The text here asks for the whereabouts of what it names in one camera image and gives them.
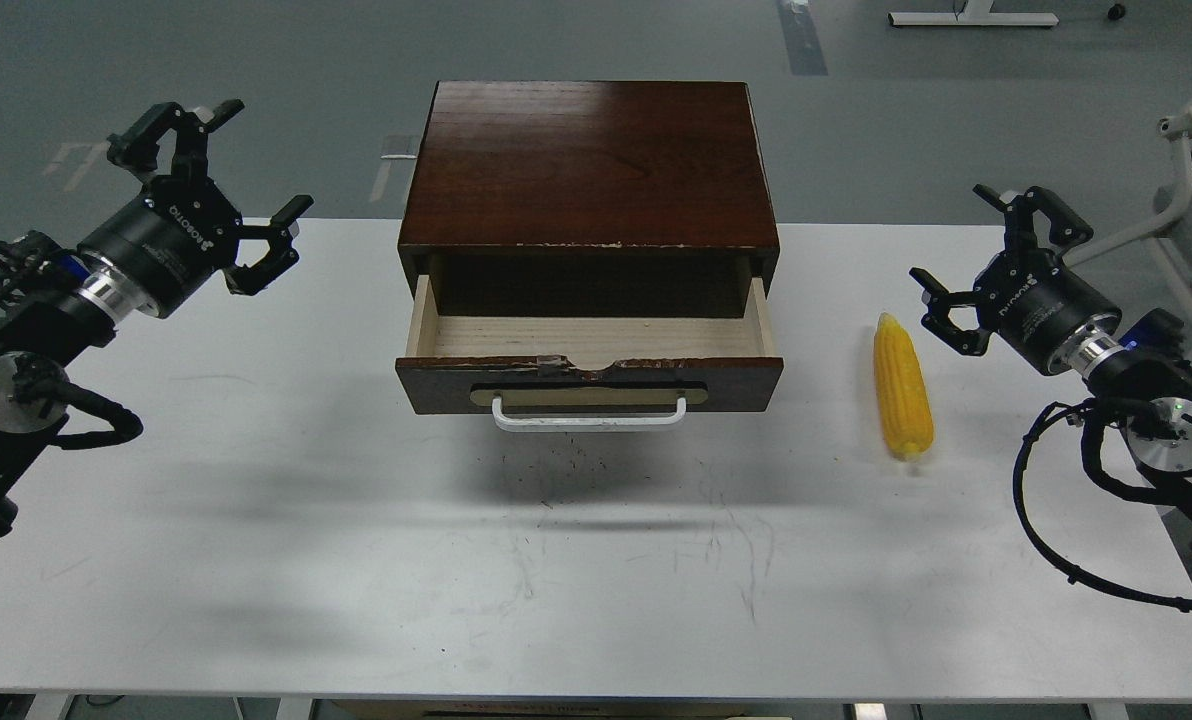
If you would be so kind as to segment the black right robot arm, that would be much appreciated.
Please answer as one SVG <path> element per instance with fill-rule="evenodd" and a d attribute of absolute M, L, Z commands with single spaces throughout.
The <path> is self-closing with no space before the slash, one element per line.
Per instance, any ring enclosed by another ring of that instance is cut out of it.
<path fill-rule="evenodd" d="M 1157 311 L 1117 340 L 1120 308 L 1062 257 L 1088 242 L 1093 228 L 1039 186 L 1011 199 L 985 184 L 974 192 L 1002 215 L 1002 250 L 967 291 L 949 291 L 929 272 L 912 269 L 924 291 L 921 325 L 966 356 L 985 355 L 992 337 L 1002 339 L 1036 372 L 1075 372 L 1089 389 L 1081 404 L 1047 406 L 1022 441 L 1012 495 L 1029 541 L 1072 584 L 1192 612 L 1192 600 L 1135 591 L 1058 555 L 1030 523 L 1024 502 L 1033 445 L 1066 420 L 1081 429 L 1081 465 L 1095 488 L 1128 502 L 1172 507 L 1192 525 L 1192 365 L 1181 350 L 1181 319 Z"/>

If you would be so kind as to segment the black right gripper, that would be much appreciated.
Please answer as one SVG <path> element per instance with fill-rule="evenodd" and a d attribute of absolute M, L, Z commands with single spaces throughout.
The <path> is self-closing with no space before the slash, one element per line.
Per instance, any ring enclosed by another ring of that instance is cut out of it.
<path fill-rule="evenodd" d="M 909 277 L 921 287 L 926 308 L 921 327 L 962 356 L 983 356 L 994 333 L 1036 372 L 1067 372 L 1067 356 L 1079 336 L 1120 327 L 1120 308 L 1053 254 L 1089 242 L 1093 226 L 1056 192 L 1041 186 L 1008 199 L 986 184 L 975 184 L 974 193 L 1002 215 L 1004 252 L 967 291 L 948 291 L 929 271 L 913 266 Z M 980 327 L 954 323 L 954 309 L 977 310 Z"/>

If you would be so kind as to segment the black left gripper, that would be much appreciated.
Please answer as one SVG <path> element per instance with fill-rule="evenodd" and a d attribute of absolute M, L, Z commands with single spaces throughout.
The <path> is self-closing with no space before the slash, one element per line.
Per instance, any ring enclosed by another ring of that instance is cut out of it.
<path fill-rule="evenodd" d="M 161 103 L 124 134 L 108 137 L 110 163 L 145 186 L 77 250 L 92 266 L 103 261 L 134 283 L 145 297 L 143 314 L 167 318 L 224 268 L 226 291 L 257 294 L 300 259 L 293 247 L 296 222 L 313 206 L 312 195 L 291 197 L 266 224 L 254 225 L 241 222 L 240 210 L 207 179 L 209 136 L 243 108 L 240 99 L 203 110 Z M 174 135 L 174 153 L 170 170 L 160 173 L 160 141 L 167 134 Z M 234 263 L 238 240 L 261 240 L 267 252 L 256 263 Z"/>

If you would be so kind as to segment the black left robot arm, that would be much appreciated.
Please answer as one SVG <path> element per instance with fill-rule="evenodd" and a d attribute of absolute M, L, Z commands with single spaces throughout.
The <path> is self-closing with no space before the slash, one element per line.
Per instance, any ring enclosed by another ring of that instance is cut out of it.
<path fill-rule="evenodd" d="M 72 383 L 67 365 L 108 345 L 129 314 L 175 314 L 215 274 L 253 296 L 298 263 L 296 221 L 311 195 L 248 224 L 209 176 L 209 138 L 243 108 L 153 105 L 107 145 L 139 195 L 75 249 L 37 231 L 0 241 L 0 539 L 19 513 L 8 492 L 46 448 L 119 446 L 144 429 L 119 402 Z"/>

